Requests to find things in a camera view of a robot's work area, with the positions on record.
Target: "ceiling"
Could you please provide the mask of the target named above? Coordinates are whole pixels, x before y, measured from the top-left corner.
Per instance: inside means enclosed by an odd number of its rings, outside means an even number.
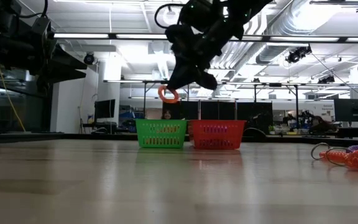
[[[23,5],[22,14],[41,12],[43,1],[19,0]],[[163,33],[154,22],[155,10],[170,0],[158,1],[114,1],[110,4],[90,4],[83,2],[61,2],[49,0],[48,17],[57,32],[117,32],[117,33]],[[258,18],[247,24],[247,34],[262,34],[266,27],[277,22],[275,16],[279,15],[290,0],[276,0],[265,7]],[[313,7],[306,6],[302,10],[309,11]],[[327,21],[315,29],[311,35],[328,36],[358,36],[358,7],[339,6]],[[169,14],[162,12],[159,15],[161,23],[167,25],[172,21]],[[318,19],[317,14],[309,15],[308,20]],[[149,53],[149,43],[145,40],[72,40],[61,42],[66,50],[77,57],[83,57],[85,52],[95,49],[109,49],[111,45],[118,48],[122,55],[122,74],[126,79],[150,78],[153,70],[158,70],[161,57]],[[317,82],[323,76],[326,67],[333,68],[335,73],[345,81],[349,76],[349,68],[358,63],[358,44],[311,44],[314,55],[324,63],[322,65],[316,57],[309,55],[297,64],[286,65],[283,61],[285,52],[276,57],[268,65],[256,65],[250,60],[244,60],[250,55],[252,43],[229,43],[223,48],[224,54],[212,61],[215,68],[212,70],[220,80],[234,82],[250,82],[258,77],[262,82]],[[106,58],[109,52],[96,52],[99,58]],[[164,55],[164,63],[169,70],[175,66],[175,58],[169,52]]]

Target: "ring toy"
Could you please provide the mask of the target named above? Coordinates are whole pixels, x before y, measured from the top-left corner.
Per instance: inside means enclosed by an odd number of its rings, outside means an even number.
[[[173,94],[174,96],[174,99],[167,99],[164,94],[162,93],[164,90],[167,89],[167,86],[165,85],[162,85],[160,86],[160,88],[158,88],[158,95],[160,96],[161,100],[165,103],[177,103],[178,100],[179,100],[179,95],[178,93],[176,92],[176,90],[169,90],[171,91],[171,93]]]

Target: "wooden floor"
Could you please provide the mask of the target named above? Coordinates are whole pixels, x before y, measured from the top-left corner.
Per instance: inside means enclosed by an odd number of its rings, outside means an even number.
[[[0,224],[358,223],[358,172],[314,162],[310,149],[0,144]]]

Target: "green basket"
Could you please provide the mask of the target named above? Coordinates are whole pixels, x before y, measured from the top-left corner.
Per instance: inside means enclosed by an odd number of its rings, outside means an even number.
[[[137,119],[140,147],[181,148],[185,141],[187,121]]]

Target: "plastic basket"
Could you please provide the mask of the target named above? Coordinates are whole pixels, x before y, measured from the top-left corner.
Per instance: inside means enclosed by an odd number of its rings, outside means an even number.
[[[181,148],[185,140],[187,121],[137,119],[140,147]]]
[[[247,121],[192,120],[189,137],[196,149],[238,149]]]

